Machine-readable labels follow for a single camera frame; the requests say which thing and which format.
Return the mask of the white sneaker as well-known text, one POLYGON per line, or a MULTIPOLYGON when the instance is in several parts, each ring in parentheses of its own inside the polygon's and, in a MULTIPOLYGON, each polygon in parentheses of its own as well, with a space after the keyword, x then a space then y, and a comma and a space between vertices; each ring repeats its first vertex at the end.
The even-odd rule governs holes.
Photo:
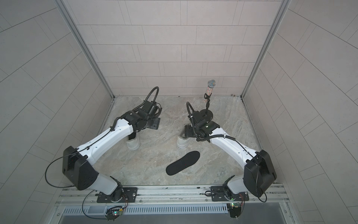
POLYGON ((181 149, 186 148, 194 140, 192 137, 185 136, 185 128, 187 125, 189 125, 189 124, 185 124, 182 127, 181 132, 177 137, 177 146, 181 149))
POLYGON ((139 149, 140 147, 139 135, 136 132, 128 135, 126 139, 126 144, 128 149, 131 151, 139 149))

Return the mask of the black insole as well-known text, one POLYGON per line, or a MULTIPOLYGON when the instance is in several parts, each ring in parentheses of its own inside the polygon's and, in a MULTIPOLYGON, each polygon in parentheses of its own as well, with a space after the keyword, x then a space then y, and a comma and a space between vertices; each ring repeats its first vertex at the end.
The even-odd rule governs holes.
POLYGON ((191 166, 193 166, 200 158, 199 151, 192 151, 187 153, 184 157, 171 163, 166 168, 166 173, 169 176, 175 175, 191 166))

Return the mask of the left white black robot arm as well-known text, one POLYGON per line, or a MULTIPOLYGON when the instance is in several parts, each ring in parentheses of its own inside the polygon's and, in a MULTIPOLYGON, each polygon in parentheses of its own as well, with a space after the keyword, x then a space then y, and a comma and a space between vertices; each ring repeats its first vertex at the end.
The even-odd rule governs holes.
POLYGON ((155 101, 144 101, 139 107, 115 118, 113 125, 87 143, 73 148, 69 146, 63 152, 62 173, 78 190, 97 190, 119 202, 124 196, 122 184, 113 177, 97 172, 93 165, 100 157, 122 139, 141 130, 157 130, 162 107, 155 101))

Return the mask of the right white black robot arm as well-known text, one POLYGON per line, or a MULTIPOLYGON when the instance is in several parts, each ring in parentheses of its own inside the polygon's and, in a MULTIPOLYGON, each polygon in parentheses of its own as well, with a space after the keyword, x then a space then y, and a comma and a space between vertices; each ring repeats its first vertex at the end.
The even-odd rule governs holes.
POLYGON ((270 155, 264 150, 256 151, 243 145, 199 111, 189 112, 188 118, 190 124, 184 131, 186 138, 218 146, 244 170, 243 175, 234 175, 223 184, 222 192, 226 199, 235 200, 237 195, 247 191, 257 198, 264 195, 277 178, 270 155))

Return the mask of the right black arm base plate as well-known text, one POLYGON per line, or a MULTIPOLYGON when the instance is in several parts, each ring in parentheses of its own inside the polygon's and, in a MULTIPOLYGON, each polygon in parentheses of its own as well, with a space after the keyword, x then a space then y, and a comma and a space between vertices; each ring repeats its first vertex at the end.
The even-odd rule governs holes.
POLYGON ((246 192, 234 194, 228 187, 211 186, 210 190, 205 193, 213 202, 243 202, 249 201, 249 195, 246 192))

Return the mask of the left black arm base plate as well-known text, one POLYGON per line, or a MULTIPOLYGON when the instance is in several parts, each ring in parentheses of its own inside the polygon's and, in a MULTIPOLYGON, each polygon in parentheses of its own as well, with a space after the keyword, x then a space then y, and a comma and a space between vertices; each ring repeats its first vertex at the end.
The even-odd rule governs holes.
POLYGON ((111 195, 106 195, 103 192, 96 194, 97 203, 134 203, 137 197, 137 187, 124 187, 115 190, 111 195))

